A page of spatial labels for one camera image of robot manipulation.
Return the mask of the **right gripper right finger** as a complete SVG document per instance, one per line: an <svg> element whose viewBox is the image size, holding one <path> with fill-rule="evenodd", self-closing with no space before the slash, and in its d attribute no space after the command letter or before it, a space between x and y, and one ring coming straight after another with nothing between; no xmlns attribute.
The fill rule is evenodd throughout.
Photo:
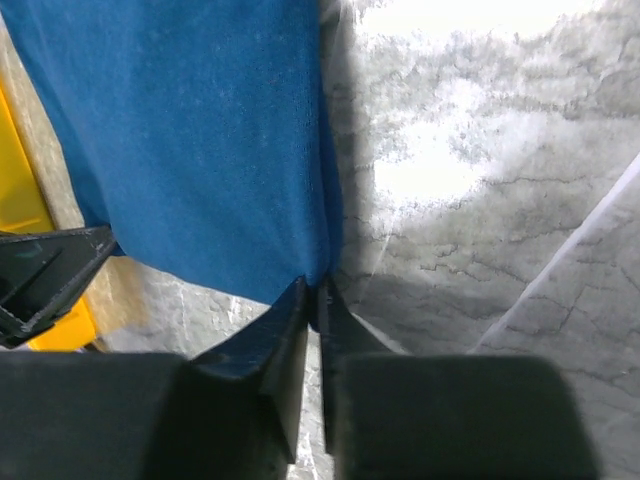
<svg viewBox="0 0 640 480"><path fill-rule="evenodd" d="M575 396L535 356L392 351L318 292L325 445L338 479L596 479Z"/></svg>

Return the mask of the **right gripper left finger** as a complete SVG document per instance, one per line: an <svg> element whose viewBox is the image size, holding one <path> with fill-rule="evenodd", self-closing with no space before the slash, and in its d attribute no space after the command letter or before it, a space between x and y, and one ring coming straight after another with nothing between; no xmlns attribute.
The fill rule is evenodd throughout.
<svg viewBox="0 0 640 480"><path fill-rule="evenodd" d="M296 460L308 288L198 357L5 353L5 479L282 479Z"/></svg>

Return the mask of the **blue t-shirt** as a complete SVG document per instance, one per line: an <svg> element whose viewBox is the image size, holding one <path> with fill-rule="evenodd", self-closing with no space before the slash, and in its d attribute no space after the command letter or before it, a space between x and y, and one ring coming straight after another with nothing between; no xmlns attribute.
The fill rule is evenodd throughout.
<svg viewBox="0 0 640 480"><path fill-rule="evenodd" d="M338 265L313 1L5 1L78 206L131 258L261 303Z"/></svg>

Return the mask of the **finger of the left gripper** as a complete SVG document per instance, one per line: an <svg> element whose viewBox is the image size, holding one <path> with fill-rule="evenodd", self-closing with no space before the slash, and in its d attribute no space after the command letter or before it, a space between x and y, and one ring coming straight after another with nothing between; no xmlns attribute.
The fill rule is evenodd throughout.
<svg viewBox="0 0 640 480"><path fill-rule="evenodd" d="M15 349L69 313L116 246L107 226L1 234L1 346Z"/></svg>

